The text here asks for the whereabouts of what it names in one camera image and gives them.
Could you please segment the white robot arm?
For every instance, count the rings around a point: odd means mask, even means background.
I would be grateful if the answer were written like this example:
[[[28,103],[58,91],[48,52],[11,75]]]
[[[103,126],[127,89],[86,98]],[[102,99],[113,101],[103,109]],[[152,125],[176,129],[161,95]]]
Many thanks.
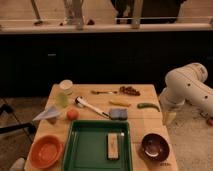
[[[202,111],[213,114],[213,88],[205,84],[208,71],[200,63],[190,63],[169,71],[165,76],[166,87],[159,95],[163,124],[169,125],[186,100]]]

